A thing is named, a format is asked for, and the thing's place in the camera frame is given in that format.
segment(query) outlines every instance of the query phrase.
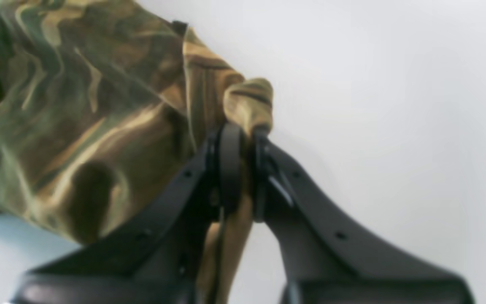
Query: black plastic frame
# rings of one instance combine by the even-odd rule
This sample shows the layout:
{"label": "black plastic frame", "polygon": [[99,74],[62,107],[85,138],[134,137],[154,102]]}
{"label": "black plastic frame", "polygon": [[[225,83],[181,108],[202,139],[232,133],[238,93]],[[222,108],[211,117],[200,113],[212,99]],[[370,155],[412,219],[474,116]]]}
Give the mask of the black plastic frame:
{"label": "black plastic frame", "polygon": [[[214,132],[164,192],[99,242],[27,272],[12,304],[202,304],[194,286],[206,231],[239,195],[240,132]],[[282,304],[472,304],[463,279],[356,223],[258,129],[255,221],[280,244]]]}

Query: white background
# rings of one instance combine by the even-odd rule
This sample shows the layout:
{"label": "white background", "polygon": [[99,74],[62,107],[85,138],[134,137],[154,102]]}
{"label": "white background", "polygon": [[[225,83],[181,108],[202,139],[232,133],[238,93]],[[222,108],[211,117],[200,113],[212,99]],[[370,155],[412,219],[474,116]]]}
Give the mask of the white background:
{"label": "white background", "polygon": [[[357,221],[463,275],[486,304],[486,0],[143,0],[275,88],[272,139]],[[0,302],[75,245],[0,216]],[[273,304],[255,225],[231,304]]]}

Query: camouflage jacket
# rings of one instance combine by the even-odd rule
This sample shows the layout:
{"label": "camouflage jacket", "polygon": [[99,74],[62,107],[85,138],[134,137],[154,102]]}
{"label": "camouflage jacket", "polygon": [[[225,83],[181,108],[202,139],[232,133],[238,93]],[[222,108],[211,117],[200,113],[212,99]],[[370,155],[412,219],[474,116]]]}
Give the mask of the camouflage jacket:
{"label": "camouflage jacket", "polygon": [[0,0],[0,211],[94,242],[212,129],[271,128],[272,94],[133,0]]}

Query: black plastic part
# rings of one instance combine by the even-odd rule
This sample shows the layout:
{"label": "black plastic part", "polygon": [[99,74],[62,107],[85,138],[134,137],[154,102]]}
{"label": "black plastic part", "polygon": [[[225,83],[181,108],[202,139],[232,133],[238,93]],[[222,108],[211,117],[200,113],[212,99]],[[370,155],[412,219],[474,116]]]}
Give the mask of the black plastic part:
{"label": "black plastic part", "polygon": [[461,281],[363,281],[289,283],[283,304],[465,304]]}
{"label": "black plastic part", "polygon": [[208,137],[164,192],[122,227],[27,272],[11,303],[200,303],[189,282],[197,277],[212,222],[216,137]]}
{"label": "black plastic part", "polygon": [[220,133],[219,183],[224,216],[234,212],[241,198],[241,128],[224,125]]}
{"label": "black plastic part", "polygon": [[[12,304],[202,304],[194,282],[211,193],[237,207],[241,132],[212,133],[164,192],[100,242],[26,273]],[[388,244],[339,209],[303,168],[254,135],[254,218],[280,244],[282,304],[473,304],[457,275]]]}
{"label": "black plastic part", "polygon": [[35,276],[23,279],[13,304],[197,304],[194,283],[134,282],[119,277]]}
{"label": "black plastic part", "polygon": [[[473,303],[463,279],[399,250],[356,223],[297,161],[263,134],[255,136],[262,137],[255,141],[265,145],[260,148],[264,158],[260,163],[268,176],[265,223],[278,239],[292,283],[283,303],[370,304],[375,296],[376,303],[388,304]],[[347,292],[339,293],[340,286]],[[424,296],[432,294],[434,298]]]}

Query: camouflage fabric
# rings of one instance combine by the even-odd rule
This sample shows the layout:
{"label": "camouflage fabric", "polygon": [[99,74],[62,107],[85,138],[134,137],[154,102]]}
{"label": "camouflage fabric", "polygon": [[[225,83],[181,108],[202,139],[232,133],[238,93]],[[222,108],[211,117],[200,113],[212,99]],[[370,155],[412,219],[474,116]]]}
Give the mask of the camouflage fabric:
{"label": "camouflage fabric", "polygon": [[[212,129],[271,128],[272,94],[191,27],[133,0],[0,0],[0,210],[95,242],[153,200]],[[242,202],[227,220],[222,301],[251,226]],[[210,281],[202,271],[208,296]]]}

